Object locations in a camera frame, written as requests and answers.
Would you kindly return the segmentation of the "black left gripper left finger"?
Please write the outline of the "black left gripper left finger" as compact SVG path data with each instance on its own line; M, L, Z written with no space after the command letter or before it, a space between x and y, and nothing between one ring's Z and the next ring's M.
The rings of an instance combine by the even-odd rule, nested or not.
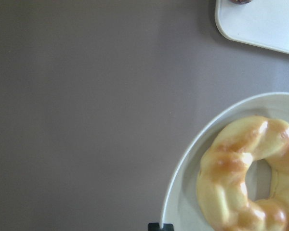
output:
M158 222L148 223L148 231L161 231L159 223Z

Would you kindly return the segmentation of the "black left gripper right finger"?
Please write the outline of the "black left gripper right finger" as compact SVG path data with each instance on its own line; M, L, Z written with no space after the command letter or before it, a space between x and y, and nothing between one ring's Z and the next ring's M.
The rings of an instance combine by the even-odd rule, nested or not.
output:
M168 223L164 223L163 227L162 227L163 231L174 231L174 226L173 224L168 224Z

